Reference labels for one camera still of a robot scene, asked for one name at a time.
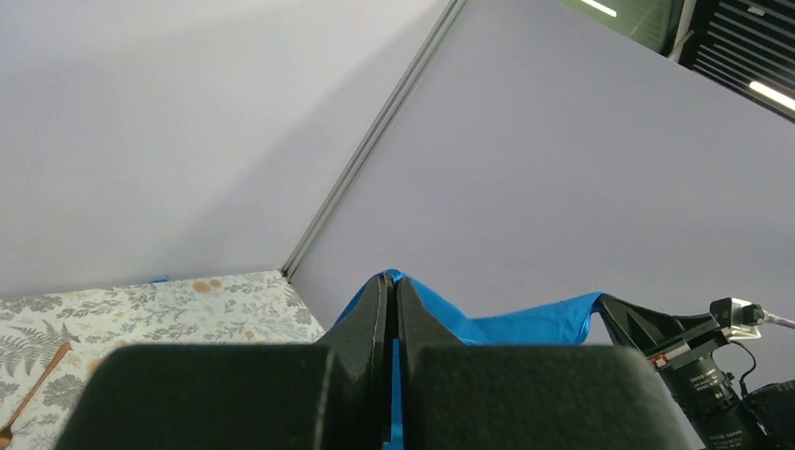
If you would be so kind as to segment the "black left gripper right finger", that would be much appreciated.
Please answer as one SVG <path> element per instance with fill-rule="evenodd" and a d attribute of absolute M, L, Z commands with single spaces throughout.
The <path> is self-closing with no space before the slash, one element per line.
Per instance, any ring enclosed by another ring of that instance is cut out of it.
<path fill-rule="evenodd" d="M 466 345 L 397 284 L 405 449 L 684 449 L 647 361 L 625 347 Z"/>

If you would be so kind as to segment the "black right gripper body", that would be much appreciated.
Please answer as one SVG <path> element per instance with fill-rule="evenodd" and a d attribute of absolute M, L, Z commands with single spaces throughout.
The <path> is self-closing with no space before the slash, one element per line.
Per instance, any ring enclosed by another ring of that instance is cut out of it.
<path fill-rule="evenodd" d="M 727 344 L 720 331 L 683 334 L 645 355 L 707 449 L 766 449 L 761 425 L 713 359 Z"/>

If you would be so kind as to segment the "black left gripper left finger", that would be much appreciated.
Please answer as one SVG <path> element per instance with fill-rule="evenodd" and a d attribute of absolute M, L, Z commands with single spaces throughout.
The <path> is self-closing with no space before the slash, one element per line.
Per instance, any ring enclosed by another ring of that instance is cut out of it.
<path fill-rule="evenodd" d="M 99 365 L 60 449 L 379 449 L 390 434 L 385 275 L 312 344 L 135 344 Z"/>

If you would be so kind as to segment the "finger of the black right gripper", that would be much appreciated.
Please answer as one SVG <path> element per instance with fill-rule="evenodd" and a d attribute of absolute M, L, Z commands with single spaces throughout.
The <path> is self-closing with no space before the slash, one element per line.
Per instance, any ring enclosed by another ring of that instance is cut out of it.
<path fill-rule="evenodd" d="M 669 315 L 610 294 L 598 297 L 597 309 L 614 344 L 634 347 L 644 355 L 657 355 L 681 344 L 691 349 L 707 345 L 711 350 L 724 345 L 724 333 L 709 313 Z"/>

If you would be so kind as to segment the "blue cloth napkin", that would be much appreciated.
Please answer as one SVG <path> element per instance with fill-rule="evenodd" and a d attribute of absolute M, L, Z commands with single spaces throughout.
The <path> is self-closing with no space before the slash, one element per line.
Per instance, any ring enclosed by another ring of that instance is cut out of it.
<path fill-rule="evenodd" d="M 600 310 L 599 292 L 490 317 L 469 318 L 453 303 L 409 274 L 394 268 L 382 275 L 399 282 L 408 279 L 428 312 L 466 345 L 531 345 L 583 343 L 591 316 Z"/>

